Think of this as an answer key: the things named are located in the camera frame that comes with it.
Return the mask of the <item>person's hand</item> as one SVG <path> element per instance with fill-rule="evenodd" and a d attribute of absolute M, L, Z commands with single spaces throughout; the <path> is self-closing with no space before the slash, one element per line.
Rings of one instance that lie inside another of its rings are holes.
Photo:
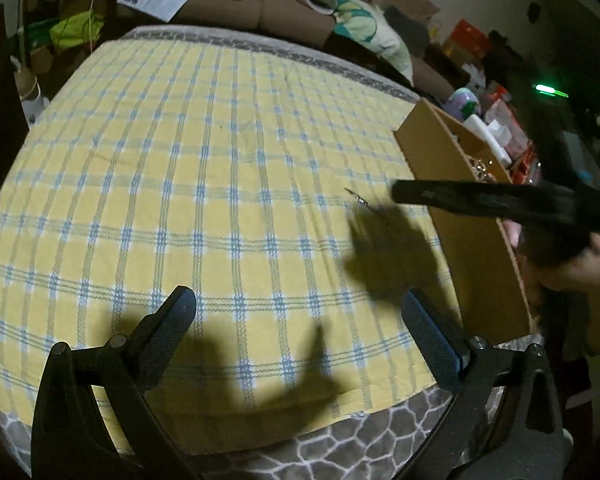
<path fill-rule="evenodd" d="M 580 292 L 588 300 L 590 307 L 590 318 L 585 323 L 586 343 L 593 354 L 600 354 L 600 234 L 592 234 L 590 247 L 576 258 L 556 268 L 547 268 L 537 266 L 522 254 L 519 248 L 522 230 L 520 224 L 504 220 L 503 226 L 509 244 L 517 253 L 535 333 L 543 331 L 541 328 L 542 287 L 554 292 Z"/>

